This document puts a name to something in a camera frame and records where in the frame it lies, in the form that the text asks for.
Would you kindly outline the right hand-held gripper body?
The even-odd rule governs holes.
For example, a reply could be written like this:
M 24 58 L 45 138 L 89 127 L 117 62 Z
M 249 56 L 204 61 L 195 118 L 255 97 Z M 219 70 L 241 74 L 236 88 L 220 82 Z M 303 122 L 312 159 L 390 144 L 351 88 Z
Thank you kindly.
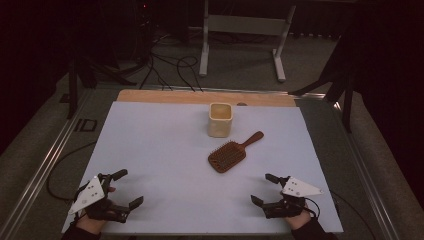
M 287 179 L 286 185 L 280 191 L 281 199 L 273 203 L 265 203 L 261 208 L 267 219 L 284 218 L 299 215 L 302 211 L 307 211 L 312 217 L 318 217 L 319 212 L 315 212 L 306 206 L 306 201 L 310 196 L 321 195 L 323 191 L 309 183 L 296 179 L 292 176 L 283 177 Z

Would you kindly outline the dark equipment with red light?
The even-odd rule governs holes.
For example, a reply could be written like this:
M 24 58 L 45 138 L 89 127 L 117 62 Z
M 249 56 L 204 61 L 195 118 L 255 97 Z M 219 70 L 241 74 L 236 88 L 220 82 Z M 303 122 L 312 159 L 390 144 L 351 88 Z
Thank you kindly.
M 153 38 L 153 0 L 122 0 L 117 56 L 144 64 Z

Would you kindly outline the brown wooden hairbrush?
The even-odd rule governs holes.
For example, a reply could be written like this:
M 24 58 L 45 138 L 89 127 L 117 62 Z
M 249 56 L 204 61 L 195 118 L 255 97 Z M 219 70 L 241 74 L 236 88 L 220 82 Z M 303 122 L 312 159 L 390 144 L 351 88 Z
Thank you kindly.
M 225 173 L 246 158 L 246 148 L 261 140 L 264 133 L 257 131 L 243 143 L 228 141 L 208 156 L 208 162 L 218 173 Z

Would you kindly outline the metal floor rail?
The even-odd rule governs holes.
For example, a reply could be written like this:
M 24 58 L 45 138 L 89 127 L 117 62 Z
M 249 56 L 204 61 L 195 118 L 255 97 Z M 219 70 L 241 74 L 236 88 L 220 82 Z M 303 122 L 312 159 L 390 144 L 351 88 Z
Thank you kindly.
M 340 107 L 340 104 L 336 102 L 331 103 L 330 106 L 335 113 L 336 119 L 341 122 L 343 109 Z M 353 154 L 353 164 L 355 165 L 358 177 L 361 181 L 374 216 L 378 221 L 385 240 L 399 240 L 399 235 L 393 225 L 392 218 L 390 217 L 382 197 L 378 192 L 377 185 L 373 182 L 370 171 L 364 162 L 364 158 L 360 153 L 359 146 L 357 145 L 354 136 L 347 132 L 342 122 L 340 123 L 340 128 L 344 132 L 345 138 L 347 139 L 349 148 Z
M 58 240 L 66 205 L 45 191 L 77 118 L 52 96 L 0 155 L 0 240 Z

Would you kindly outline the white table mat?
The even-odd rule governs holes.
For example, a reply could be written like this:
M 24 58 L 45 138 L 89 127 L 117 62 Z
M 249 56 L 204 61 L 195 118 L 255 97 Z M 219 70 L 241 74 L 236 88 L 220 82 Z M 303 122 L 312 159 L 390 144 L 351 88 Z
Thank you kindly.
M 343 227 L 303 115 L 297 107 L 234 107 L 230 138 L 242 143 L 264 137 L 228 172 L 216 172 L 209 154 L 224 144 L 207 134 L 208 106 L 202 104 L 113 103 L 83 180 L 127 169 L 111 196 L 126 205 L 143 204 L 126 223 L 110 222 L 116 235 L 274 235 L 288 232 L 280 219 L 267 219 L 251 202 L 280 200 L 281 188 L 267 173 L 292 176 L 320 188 L 312 208 L 328 232 Z

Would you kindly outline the cream square cup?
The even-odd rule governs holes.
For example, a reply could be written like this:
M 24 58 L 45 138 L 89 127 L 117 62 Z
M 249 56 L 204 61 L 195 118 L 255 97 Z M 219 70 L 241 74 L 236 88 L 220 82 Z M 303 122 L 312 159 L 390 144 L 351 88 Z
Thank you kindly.
M 211 103 L 207 133 L 210 137 L 226 138 L 230 135 L 233 120 L 232 106 L 227 103 Z

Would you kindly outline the person's right hand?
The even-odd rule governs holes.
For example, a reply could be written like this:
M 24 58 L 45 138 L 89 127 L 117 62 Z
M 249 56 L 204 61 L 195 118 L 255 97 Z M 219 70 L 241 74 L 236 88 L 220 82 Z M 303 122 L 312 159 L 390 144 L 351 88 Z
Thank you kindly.
M 284 220 L 287 222 L 291 230 L 297 230 L 311 220 L 311 215 L 307 211 L 302 211 L 299 215 L 285 217 Z

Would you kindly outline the white metal desk frame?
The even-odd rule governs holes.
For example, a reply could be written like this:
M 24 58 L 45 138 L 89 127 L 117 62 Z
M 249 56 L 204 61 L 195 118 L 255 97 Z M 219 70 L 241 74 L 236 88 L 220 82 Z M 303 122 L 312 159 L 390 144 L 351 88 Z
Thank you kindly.
M 283 67 L 282 52 L 289 34 L 292 19 L 296 6 L 290 4 L 284 19 L 270 19 L 245 16 L 216 15 L 209 13 L 209 0 L 203 0 L 203 42 L 199 65 L 199 75 L 204 77 L 208 73 L 209 61 L 209 33 L 237 33 L 237 34 L 257 34 L 266 36 L 279 36 L 279 45 L 272 50 L 274 68 L 279 82 L 286 81 L 286 74 Z

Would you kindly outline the person's left hand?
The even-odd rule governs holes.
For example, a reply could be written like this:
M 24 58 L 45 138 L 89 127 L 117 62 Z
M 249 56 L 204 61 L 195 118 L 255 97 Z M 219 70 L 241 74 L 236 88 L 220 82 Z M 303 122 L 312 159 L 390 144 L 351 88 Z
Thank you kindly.
M 106 223 L 106 220 L 91 219 L 86 213 L 84 213 L 76 222 L 76 227 L 91 234 L 98 235 L 101 233 Z

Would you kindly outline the black stand with angled legs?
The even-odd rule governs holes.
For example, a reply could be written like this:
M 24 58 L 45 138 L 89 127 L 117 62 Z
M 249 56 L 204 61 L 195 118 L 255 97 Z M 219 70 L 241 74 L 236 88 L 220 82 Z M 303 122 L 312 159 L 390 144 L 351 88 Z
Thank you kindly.
M 66 103 L 68 104 L 68 115 L 67 118 L 71 119 L 78 109 L 78 80 L 86 88 L 95 88 L 97 80 L 94 75 L 94 70 L 99 71 L 102 74 L 110 77 L 117 83 L 126 86 L 134 86 L 133 82 L 130 82 L 123 77 L 114 73 L 107 67 L 96 63 L 94 60 L 86 56 L 75 56 L 72 57 L 68 64 L 68 98 Z

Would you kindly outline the black stand with long strut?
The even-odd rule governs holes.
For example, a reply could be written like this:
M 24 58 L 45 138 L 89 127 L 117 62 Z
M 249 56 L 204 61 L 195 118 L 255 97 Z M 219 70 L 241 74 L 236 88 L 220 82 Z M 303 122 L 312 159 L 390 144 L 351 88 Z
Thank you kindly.
M 323 100 L 335 104 L 344 97 L 342 107 L 342 123 L 347 132 L 351 132 L 350 116 L 352 109 L 353 82 L 355 63 L 355 37 L 346 30 L 338 40 L 334 51 L 324 66 L 317 81 L 290 91 L 290 95 L 302 96 L 327 83 L 331 86 Z

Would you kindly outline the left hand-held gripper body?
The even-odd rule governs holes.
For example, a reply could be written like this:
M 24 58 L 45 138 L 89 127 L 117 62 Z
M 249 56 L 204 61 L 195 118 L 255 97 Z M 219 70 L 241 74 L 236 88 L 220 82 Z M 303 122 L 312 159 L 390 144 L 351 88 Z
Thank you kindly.
M 130 209 L 117 206 L 108 199 L 110 184 L 113 181 L 111 175 L 99 173 L 80 187 L 68 214 L 77 217 L 81 211 L 84 211 L 91 219 L 125 223 Z

